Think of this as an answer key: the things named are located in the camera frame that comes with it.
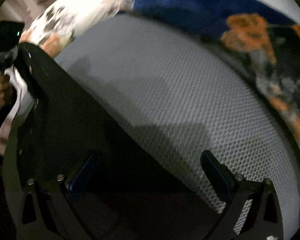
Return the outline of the person's left hand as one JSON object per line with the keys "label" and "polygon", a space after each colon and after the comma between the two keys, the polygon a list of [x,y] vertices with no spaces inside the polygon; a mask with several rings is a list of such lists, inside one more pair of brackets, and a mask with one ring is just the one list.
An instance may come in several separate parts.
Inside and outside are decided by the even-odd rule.
{"label": "person's left hand", "polygon": [[10,83],[10,76],[7,74],[0,76],[0,107],[11,101],[14,88]]}

